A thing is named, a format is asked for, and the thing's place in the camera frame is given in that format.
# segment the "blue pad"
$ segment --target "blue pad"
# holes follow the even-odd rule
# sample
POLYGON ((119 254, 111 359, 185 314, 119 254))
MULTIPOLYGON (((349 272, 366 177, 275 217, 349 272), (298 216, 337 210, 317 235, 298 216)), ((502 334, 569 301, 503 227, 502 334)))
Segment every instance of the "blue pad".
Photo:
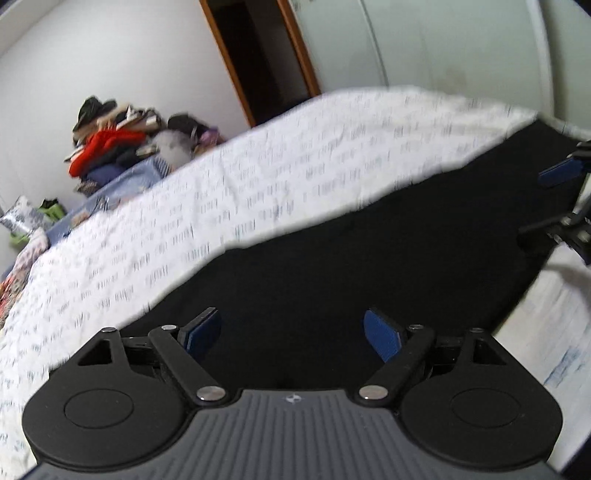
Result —
POLYGON ((547 168, 538 174, 538 183, 543 187, 553 187, 567 180, 575 179, 585 172, 583 162, 576 158, 566 160, 547 168))
POLYGON ((402 348, 402 337, 397 331, 397 325, 390 325, 390 322, 372 310, 365 312, 363 329, 368 342, 384 362, 402 348))
POLYGON ((182 327, 177 340, 195 361, 200 362, 222 331, 222 316, 209 308, 182 327))

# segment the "circular black pad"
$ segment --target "circular black pad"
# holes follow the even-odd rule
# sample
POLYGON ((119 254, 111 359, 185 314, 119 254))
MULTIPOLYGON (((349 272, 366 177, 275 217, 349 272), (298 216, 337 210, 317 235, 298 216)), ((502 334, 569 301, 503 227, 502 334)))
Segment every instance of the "circular black pad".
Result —
POLYGON ((97 388, 72 397, 64 413, 74 425, 85 429, 113 427, 131 415, 134 402, 117 390, 97 388))
MULTIPOLYGON (((109 343, 120 341, 117 333, 109 343)), ((110 360, 105 342, 97 348, 107 352, 106 363, 72 358, 27 403, 22 427, 38 461, 79 471, 124 468, 181 430, 185 412, 175 391, 135 373, 124 354, 110 360)))
POLYGON ((500 365, 458 368, 416 385, 402 401, 401 420, 438 457, 494 470, 547 458, 562 427, 544 387, 500 365))

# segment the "metal screw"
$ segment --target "metal screw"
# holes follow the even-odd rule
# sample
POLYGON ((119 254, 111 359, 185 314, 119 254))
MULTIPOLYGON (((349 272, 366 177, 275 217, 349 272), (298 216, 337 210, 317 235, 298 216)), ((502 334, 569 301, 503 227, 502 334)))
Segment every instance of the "metal screw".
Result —
POLYGON ((203 401, 218 401, 226 396, 226 391, 217 385, 208 385, 197 390, 197 398, 203 401))
POLYGON ((365 385, 359 389, 359 396, 365 400, 382 400, 388 396, 388 389, 381 385, 365 385))
POLYGON ((581 240, 584 244, 588 244, 589 241, 591 240, 591 235, 586 232, 585 230, 582 230, 581 232, 579 232, 579 234, 577 235, 577 238, 579 240, 581 240))

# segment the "white bedsheet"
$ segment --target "white bedsheet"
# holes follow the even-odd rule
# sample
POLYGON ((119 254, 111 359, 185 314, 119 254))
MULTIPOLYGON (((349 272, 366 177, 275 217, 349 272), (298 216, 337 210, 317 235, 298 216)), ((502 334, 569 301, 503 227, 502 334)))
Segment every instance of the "white bedsheet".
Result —
MULTIPOLYGON (((590 194, 587 180, 579 205, 590 194)), ((591 270, 559 245, 495 337, 560 404, 548 462, 563 469, 591 433, 591 270)))
POLYGON ((34 465, 22 409, 101 327, 131 323, 228 248, 460 168, 534 118, 411 87, 325 95, 88 220, 37 261, 0 339, 0 478, 34 465))

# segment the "door frame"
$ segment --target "door frame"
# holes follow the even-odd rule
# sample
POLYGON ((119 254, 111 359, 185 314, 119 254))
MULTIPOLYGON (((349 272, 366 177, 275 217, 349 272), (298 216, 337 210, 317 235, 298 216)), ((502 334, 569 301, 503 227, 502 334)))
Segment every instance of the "door frame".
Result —
POLYGON ((287 29, 287 34, 291 40, 291 45, 294 47, 295 56, 297 57, 298 63, 300 64, 300 70, 304 76, 304 82, 306 83, 308 94, 311 98, 318 96, 322 92, 320 91, 318 78, 316 77, 316 72, 312 66, 310 55, 308 53, 308 49, 306 48, 304 37, 301 35, 300 27, 297 24, 297 18, 293 8, 291 7, 289 0, 277 0, 277 5, 281 11, 283 23, 287 29))
MULTIPOLYGON (((222 33, 217 27, 217 22, 215 17, 213 16, 212 9, 209 6, 207 0, 199 0, 199 3, 201 4, 201 8, 203 9, 203 13, 205 14, 205 18, 207 19, 209 28, 212 31, 213 38, 217 43, 217 47, 220 50, 222 60, 226 65, 226 69, 228 70, 230 80, 232 81, 238 99, 240 100, 242 111, 244 111, 246 120, 248 121, 251 127, 255 127, 256 120, 254 118, 254 115, 252 114, 251 106, 248 102, 248 99, 246 98, 244 88, 242 88, 242 83, 240 82, 238 73, 234 68, 234 63, 232 62, 232 58, 230 57, 228 48, 224 43, 222 33)), ((298 60, 298 64, 300 65, 300 70, 304 77, 304 82, 306 84, 308 94, 311 98, 320 95, 322 92, 320 91, 320 86, 316 78, 316 73, 314 72, 314 67, 312 66, 312 62, 310 61, 310 55, 308 54, 306 44, 304 43, 304 39, 301 35, 300 28, 297 25, 296 16, 293 13, 291 5, 288 0, 277 0, 277 5, 279 6, 279 9, 281 11, 281 16, 283 17, 283 21, 285 23, 285 29, 287 30, 287 34, 290 38, 291 45, 293 46, 295 56, 298 60)))

